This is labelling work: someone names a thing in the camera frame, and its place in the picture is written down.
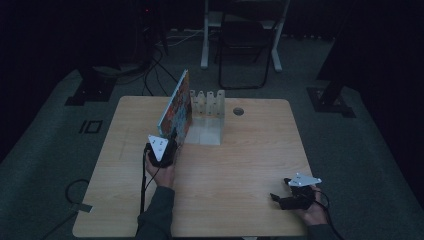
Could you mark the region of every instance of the desk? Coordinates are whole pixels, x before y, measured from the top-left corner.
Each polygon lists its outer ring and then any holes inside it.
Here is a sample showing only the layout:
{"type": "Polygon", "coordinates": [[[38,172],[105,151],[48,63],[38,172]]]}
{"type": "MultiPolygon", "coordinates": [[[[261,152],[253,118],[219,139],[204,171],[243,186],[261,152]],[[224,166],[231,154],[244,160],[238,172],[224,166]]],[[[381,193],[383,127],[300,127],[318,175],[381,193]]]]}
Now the desk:
{"type": "MultiPolygon", "coordinates": [[[[274,69],[276,72],[283,71],[281,67],[280,57],[278,56],[277,46],[280,42],[281,32],[283,31],[284,22],[286,20],[287,10],[290,5],[290,0],[286,0],[286,7],[284,8],[283,17],[278,24],[277,33],[275,34],[274,46],[271,51],[272,62],[274,63],[274,69]]],[[[203,18],[203,47],[202,47],[202,59],[200,61],[200,68],[207,69],[209,62],[209,27],[220,27],[221,26],[221,13],[209,11],[209,0],[205,0],[205,14],[203,18]]]]}
{"type": "MultiPolygon", "coordinates": [[[[121,98],[73,233],[131,237],[137,229],[142,153],[167,97],[121,98]]],[[[304,235],[301,220],[269,193],[290,196],[283,178],[311,174],[290,105],[282,99],[225,99],[222,144],[185,144],[176,165],[172,233],[189,236],[304,235]],[[244,109],[242,116],[233,113],[244,109]]],[[[146,192],[146,207],[156,186],[146,192]]]]}

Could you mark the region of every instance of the dark background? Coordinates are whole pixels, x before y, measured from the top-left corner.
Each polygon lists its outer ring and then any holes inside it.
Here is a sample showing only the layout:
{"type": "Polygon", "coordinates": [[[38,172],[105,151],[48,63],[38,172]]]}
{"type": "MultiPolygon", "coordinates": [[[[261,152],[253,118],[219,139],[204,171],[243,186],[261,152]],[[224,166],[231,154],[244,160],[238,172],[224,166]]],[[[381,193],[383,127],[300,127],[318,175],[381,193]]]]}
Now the dark background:
{"type": "MultiPolygon", "coordinates": [[[[149,22],[140,20],[137,4],[148,2],[1,1],[0,161],[56,84],[81,62],[116,67],[145,60],[142,41],[134,43],[140,37],[137,26],[149,22]]],[[[224,2],[212,0],[211,8],[224,2]]],[[[163,3],[165,29],[203,27],[203,1],[163,3]]],[[[422,204],[423,10],[416,0],[293,0],[283,31],[299,40],[336,38],[317,78],[360,92],[422,204]]]]}

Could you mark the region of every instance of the human hand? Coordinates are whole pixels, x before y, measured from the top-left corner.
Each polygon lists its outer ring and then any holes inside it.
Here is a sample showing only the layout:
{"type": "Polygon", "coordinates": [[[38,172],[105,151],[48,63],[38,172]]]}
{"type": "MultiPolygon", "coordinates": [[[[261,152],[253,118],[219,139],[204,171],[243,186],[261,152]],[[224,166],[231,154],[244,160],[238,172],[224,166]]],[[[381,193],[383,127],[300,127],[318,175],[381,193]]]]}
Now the human hand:
{"type": "MultiPolygon", "coordinates": [[[[311,186],[312,190],[315,191],[315,199],[318,202],[321,202],[321,189],[311,186]]],[[[327,215],[324,209],[318,205],[316,202],[312,203],[312,205],[307,209],[296,209],[293,210],[307,226],[311,225],[319,225],[319,224],[328,224],[327,215]]]]}
{"type": "Polygon", "coordinates": [[[149,158],[148,150],[146,152],[146,170],[150,174],[150,176],[154,177],[156,186],[168,187],[172,188],[174,185],[174,164],[166,167],[166,168],[157,168],[152,165],[149,158]]]}

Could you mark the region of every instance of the black device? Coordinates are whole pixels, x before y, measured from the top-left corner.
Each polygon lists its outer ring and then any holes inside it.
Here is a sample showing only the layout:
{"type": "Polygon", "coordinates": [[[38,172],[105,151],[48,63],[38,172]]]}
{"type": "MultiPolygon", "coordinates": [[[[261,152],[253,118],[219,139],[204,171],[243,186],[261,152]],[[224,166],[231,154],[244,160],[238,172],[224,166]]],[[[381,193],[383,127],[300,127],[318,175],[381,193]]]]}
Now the black device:
{"type": "MultiPolygon", "coordinates": [[[[284,182],[289,185],[290,178],[284,178],[284,182]]],[[[296,187],[290,186],[292,197],[280,198],[275,194],[271,194],[274,202],[278,202],[282,210],[303,209],[307,210],[315,201],[315,192],[311,186],[296,187]]]]}

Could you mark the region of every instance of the gray carpet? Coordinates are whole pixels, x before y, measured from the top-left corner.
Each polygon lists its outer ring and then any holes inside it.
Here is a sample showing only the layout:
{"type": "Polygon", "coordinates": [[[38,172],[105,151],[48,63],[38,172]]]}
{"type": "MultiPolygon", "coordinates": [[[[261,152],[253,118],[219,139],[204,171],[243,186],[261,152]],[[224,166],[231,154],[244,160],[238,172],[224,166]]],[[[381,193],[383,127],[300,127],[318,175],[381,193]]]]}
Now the gray carpet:
{"type": "MultiPolygon", "coordinates": [[[[271,69],[264,88],[227,91],[226,97],[281,98],[290,102],[312,172],[323,179],[320,187],[331,199],[335,227],[346,239],[423,239],[423,210],[359,94],[348,88],[342,92],[357,118],[313,110],[306,87],[328,84],[315,78],[331,45],[321,40],[283,38],[279,46],[283,72],[271,69]]],[[[218,69],[213,64],[215,45],[211,43],[207,70],[200,69],[201,46],[198,40],[171,46],[170,55],[164,56],[161,64],[177,78],[188,68],[192,89],[216,91],[219,86],[218,69]]],[[[170,94],[175,82],[162,69],[157,71],[170,94]]],[[[226,81],[249,78],[231,69],[224,74],[226,81]]],[[[72,213],[65,188],[74,180],[90,179],[120,97],[142,95],[143,82],[138,79],[116,85],[109,102],[64,106],[80,81],[74,71],[57,85],[0,165],[3,239],[41,239],[72,213]],[[84,121],[103,124],[99,133],[80,133],[84,121]]],[[[148,86],[154,95],[164,95],[154,71],[149,75],[148,86]]],[[[75,201],[80,201],[85,190],[80,183],[70,192],[75,201]]],[[[48,239],[75,239],[74,221],[72,218],[48,239]]]]}

